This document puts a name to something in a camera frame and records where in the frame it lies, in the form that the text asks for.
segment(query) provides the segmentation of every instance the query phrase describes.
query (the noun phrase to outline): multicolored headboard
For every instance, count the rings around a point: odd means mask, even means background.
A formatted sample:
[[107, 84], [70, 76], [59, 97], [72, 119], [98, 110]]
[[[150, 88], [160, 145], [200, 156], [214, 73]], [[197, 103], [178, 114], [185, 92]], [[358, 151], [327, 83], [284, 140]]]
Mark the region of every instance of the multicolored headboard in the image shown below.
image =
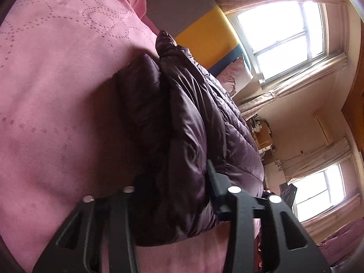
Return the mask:
[[234, 28], [214, 0], [147, 0], [147, 16], [215, 77], [241, 55], [251, 69]]

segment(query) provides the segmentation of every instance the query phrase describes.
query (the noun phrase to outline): white pillow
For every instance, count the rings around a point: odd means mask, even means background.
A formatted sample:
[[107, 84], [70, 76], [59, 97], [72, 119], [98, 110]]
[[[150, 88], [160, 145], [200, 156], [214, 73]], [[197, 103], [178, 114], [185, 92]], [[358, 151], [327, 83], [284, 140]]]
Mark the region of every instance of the white pillow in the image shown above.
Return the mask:
[[216, 77], [230, 96], [241, 91], [252, 78], [252, 73], [249, 71], [243, 56], [239, 56]]

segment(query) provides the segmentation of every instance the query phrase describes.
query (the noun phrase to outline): pink blanket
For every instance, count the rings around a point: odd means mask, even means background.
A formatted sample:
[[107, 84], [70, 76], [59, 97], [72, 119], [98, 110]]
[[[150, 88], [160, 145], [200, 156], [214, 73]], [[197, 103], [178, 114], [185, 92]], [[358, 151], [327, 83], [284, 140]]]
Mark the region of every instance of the pink blanket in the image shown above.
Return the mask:
[[[111, 78], [156, 55], [145, 13], [145, 0], [17, 0], [0, 27], [0, 234], [27, 272], [83, 196], [142, 171]], [[228, 235], [139, 248], [141, 271], [221, 272]]]

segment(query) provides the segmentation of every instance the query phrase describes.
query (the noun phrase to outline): red fabric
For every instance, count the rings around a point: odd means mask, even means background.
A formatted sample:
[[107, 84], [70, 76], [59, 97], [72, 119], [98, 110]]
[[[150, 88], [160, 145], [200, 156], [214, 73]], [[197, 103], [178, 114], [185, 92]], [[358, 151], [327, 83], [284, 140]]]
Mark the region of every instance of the red fabric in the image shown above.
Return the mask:
[[330, 266], [346, 259], [364, 237], [364, 218], [354, 220], [332, 233], [318, 244]]

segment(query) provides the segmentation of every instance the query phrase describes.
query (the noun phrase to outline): purple puffer jacket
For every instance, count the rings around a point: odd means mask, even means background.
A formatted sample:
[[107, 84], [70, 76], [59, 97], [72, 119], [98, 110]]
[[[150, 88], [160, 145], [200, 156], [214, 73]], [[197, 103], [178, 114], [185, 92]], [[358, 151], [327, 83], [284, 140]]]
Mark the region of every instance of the purple puffer jacket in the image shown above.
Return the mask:
[[263, 192], [257, 147], [228, 93], [166, 32], [156, 50], [158, 63], [142, 54], [116, 74], [145, 156], [130, 199], [140, 246], [181, 241], [218, 223], [206, 193], [207, 159], [252, 196]]

